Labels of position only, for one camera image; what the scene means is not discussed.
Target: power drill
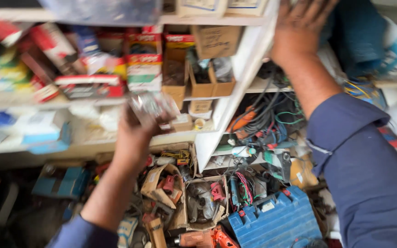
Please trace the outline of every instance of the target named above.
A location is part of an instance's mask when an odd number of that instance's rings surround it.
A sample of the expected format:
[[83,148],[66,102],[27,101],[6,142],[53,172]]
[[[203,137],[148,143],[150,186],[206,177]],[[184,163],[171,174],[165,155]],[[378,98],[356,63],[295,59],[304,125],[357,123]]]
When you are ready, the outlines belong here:
[[211,230],[180,234],[174,242],[180,247],[215,248]]

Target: blue tool case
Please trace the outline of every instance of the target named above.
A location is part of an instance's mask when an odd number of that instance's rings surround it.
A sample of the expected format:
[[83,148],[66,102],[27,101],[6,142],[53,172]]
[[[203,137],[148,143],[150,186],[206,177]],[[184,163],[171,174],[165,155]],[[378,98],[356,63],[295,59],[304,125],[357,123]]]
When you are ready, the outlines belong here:
[[302,248],[321,231],[307,195],[291,186],[229,215],[242,248]]

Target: hand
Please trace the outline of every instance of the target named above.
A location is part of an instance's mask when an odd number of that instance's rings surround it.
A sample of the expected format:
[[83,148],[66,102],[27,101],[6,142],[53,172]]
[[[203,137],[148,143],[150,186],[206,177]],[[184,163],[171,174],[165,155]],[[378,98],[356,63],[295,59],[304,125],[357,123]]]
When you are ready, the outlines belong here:
[[145,168],[152,137],[161,133],[159,123],[168,122],[172,118],[165,116],[158,120],[148,118],[144,124],[141,124],[128,104],[124,105],[123,113],[124,116],[120,119],[117,130],[116,151],[112,164],[132,166],[131,171],[139,173]]
[[298,0],[291,7],[289,0],[281,0],[272,60],[285,67],[296,59],[317,58],[321,30],[338,1]]

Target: blue sleeve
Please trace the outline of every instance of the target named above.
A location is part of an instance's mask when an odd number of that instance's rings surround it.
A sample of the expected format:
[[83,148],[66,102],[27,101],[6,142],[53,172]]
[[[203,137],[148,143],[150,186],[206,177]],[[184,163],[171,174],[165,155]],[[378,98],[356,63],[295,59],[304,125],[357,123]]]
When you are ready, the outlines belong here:
[[116,233],[98,227],[81,216],[62,225],[47,248],[117,248]]
[[345,248],[397,248],[397,151],[377,127],[389,116],[344,93],[312,113],[307,143],[337,206]]

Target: person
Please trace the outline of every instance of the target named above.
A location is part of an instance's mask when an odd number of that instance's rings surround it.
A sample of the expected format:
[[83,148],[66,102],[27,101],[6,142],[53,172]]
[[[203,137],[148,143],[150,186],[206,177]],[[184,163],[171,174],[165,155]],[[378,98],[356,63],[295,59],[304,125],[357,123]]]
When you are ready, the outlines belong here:
[[[307,144],[337,206],[345,248],[397,248],[397,152],[378,127],[389,116],[342,92],[317,56],[318,40],[338,0],[281,0],[270,56],[288,75],[306,118]],[[119,124],[111,166],[80,216],[49,248],[116,247],[116,229],[157,125]]]

